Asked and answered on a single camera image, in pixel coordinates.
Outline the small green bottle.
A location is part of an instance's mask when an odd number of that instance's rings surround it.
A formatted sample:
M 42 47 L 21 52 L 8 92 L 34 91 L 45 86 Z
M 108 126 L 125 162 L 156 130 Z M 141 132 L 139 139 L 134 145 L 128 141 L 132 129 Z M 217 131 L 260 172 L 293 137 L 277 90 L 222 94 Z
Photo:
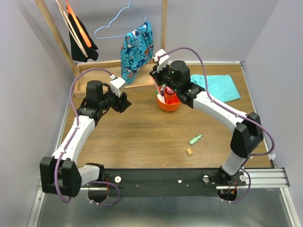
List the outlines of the small green bottle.
M 193 139 L 191 139 L 188 143 L 192 146 L 195 143 L 197 143 L 202 138 L 202 134 L 199 134 L 195 136 Z

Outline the small tan eraser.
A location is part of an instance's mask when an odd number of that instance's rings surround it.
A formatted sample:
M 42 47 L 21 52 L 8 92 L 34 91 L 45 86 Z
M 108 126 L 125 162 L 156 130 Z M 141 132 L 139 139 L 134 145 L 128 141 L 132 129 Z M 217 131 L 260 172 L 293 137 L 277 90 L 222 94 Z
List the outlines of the small tan eraser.
M 188 149 L 186 150 L 186 152 L 187 152 L 187 154 L 188 154 L 189 156 L 193 155 L 193 151 L 192 151 L 190 148 L 188 148 Z

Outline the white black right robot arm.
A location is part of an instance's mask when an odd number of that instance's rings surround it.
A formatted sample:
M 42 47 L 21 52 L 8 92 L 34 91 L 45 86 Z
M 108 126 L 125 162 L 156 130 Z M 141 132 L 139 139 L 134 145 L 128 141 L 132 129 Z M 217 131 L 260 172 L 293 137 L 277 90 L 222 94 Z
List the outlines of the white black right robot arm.
M 229 185 L 252 151 L 263 141 L 259 115 L 255 112 L 246 114 L 209 95 L 205 88 L 191 82 L 190 69 L 184 61 L 165 66 L 156 63 L 150 75 L 157 85 L 172 89 L 181 103 L 208 114 L 232 132 L 231 153 L 218 169 L 218 181 Z

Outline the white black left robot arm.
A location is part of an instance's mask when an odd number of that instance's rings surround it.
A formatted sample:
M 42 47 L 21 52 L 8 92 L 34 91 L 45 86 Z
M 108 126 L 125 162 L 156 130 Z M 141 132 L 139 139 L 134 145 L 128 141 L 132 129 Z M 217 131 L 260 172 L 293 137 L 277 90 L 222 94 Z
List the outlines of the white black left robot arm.
M 126 82 L 122 78 L 108 84 L 98 80 L 87 83 L 86 97 L 75 109 L 73 125 L 62 144 L 51 157 L 40 161 L 41 185 L 44 193 L 74 198 L 87 183 L 95 187 L 105 181 L 105 170 L 101 164 L 89 163 L 78 168 L 76 163 L 89 135 L 96 128 L 101 117 L 113 109 L 124 112 L 131 106 L 122 90 Z

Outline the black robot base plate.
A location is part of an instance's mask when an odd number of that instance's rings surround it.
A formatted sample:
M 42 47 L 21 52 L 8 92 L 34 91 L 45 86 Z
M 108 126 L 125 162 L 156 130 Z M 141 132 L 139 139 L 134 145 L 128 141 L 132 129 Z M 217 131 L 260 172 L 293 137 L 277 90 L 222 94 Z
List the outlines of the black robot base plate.
M 242 171 L 226 176 L 219 168 L 107 168 L 106 181 L 115 184 L 120 197 L 216 197 L 217 187 L 245 186 Z

